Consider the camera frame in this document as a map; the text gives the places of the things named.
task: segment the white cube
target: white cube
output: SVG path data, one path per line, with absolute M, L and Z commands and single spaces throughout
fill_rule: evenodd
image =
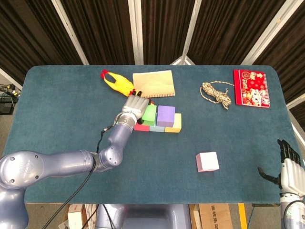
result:
M 215 171 L 219 169 L 216 152 L 199 153 L 196 155 L 198 172 Z

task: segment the blue felt surface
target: blue felt surface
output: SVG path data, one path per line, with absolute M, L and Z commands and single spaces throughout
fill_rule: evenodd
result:
M 298 151 L 278 76 L 270 66 L 37 66 L 29 70 L 6 144 L 5 154 L 33 150 L 46 154 L 94 151 L 100 131 L 121 111 L 126 97 L 100 79 L 105 68 L 132 79 L 132 73 L 171 69 L 175 97 L 156 105 L 183 114 L 179 134 L 133 132 L 122 164 L 94 174 L 72 203 L 278 203 L 279 189 L 263 180 L 256 167 L 277 176 L 286 139 Z M 266 73 L 271 107 L 234 104 L 226 111 L 203 99 L 202 82 L 233 83 L 233 69 Z M 106 133 L 102 147 L 107 146 Z M 220 169 L 199 173 L 196 154 L 216 151 Z M 64 202 L 86 175 L 48 178 L 29 187 L 26 202 Z

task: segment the rubber chicken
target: rubber chicken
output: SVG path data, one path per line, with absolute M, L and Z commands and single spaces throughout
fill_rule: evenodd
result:
M 109 74 L 111 75 L 114 79 L 115 82 L 112 83 L 110 81 L 108 81 L 105 78 L 105 74 Z M 101 78 L 114 90 L 122 93 L 125 96 L 129 96 L 135 89 L 134 86 L 132 84 L 132 82 L 130 82 L 129 80 L 127 80 L 124 76 L 115 74 L 115 73 L 111 73 L 110 71 L 103 69 L 102 73 L 101 73 Z

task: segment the toy block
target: toy block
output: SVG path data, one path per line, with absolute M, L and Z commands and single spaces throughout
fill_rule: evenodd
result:
M 153 131 L 153 132 L 164 132 L 165 127 L 164 126 L 157 126 L 157 115 L 156 114 L 156 118 L 154 120 L 154 125 L 149 127 L 149 131 Z
M 143 125 L 154 125 L 154 121 L 156 119 L 157 106 L 154 104 L 150 104 L 147 106 L 145 113 L 142 117 Z
M 157 126 L 172 127 L 175 121 L 174 106 L 158 106 Z
M 198 172 L 215 171 L 219 169 L 216 152 L 199 153 L 196 156 Z
M 182 128 L 182 117 L 180 113 L 175 113 L 175 120 L 172 127 L 166 127 L 164 132 L 179 133 Z
M 137 130 L 137 131 L 149 131 L 149 125 L 140 125 L 138 123 L 135 124 L 134 126 L 134 130 Z

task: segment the red book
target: red book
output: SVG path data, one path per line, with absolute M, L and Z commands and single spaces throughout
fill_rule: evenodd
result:
M 250 70 L 234 70 L 235 101 L 237 105 L 270 107 L 266 74 Z

